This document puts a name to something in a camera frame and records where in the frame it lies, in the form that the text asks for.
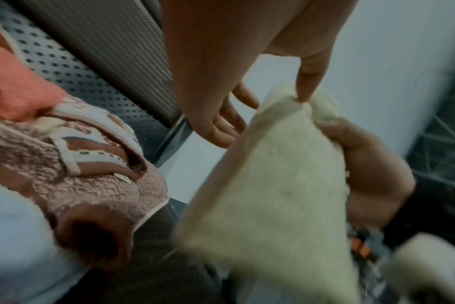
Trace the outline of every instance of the pink fabric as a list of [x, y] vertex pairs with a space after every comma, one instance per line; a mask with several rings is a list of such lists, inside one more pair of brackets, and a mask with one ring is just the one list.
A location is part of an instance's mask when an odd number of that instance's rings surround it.
[[0, 119], [31, 122], [67, 95], [0, 47]]

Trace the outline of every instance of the black sleeve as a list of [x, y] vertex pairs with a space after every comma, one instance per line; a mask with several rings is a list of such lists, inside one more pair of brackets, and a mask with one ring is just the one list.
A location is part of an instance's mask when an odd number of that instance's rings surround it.
[[395, 248], [418, 232], [437, 235], [455, 246], [455, 187], [419, 179], [412, 196], [384, 229], [384, 242]]

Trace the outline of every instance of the white tag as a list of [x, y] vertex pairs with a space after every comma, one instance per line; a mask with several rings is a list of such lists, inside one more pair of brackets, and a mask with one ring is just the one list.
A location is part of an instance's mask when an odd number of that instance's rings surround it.
[[123, 182], [131, 184], [131, 180], [129, 179], [129, 177], [127, 177], [125, 175], [122, 175], [122, 174], [119, 174], [119, 173], [115, 173], [114, 176], [117, 177], [118, 179], [122, 180]]

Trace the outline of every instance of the light blue cloth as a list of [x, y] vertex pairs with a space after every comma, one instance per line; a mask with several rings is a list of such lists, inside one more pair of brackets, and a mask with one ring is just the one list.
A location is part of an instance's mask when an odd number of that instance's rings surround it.
[[56, 246], [41, 210], [0, 186], [0, 300], [53, 303], [88, 271]]

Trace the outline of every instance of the white wall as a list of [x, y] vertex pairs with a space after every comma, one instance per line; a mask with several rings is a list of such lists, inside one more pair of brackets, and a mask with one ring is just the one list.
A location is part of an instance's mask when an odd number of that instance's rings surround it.
[[[261, 56], [245, 77], [263, 100], [294, 82], [298, 60]], [[455, 70], [455, 0], [361, 0], [339, 35], [321, 86], [348, 119], [405, 155], [431, 118]], [[237, 101], [249, 120], [254, 112]], [[171, 197], [189, 202], [223, 150], [192, 134], [161, 167]]]

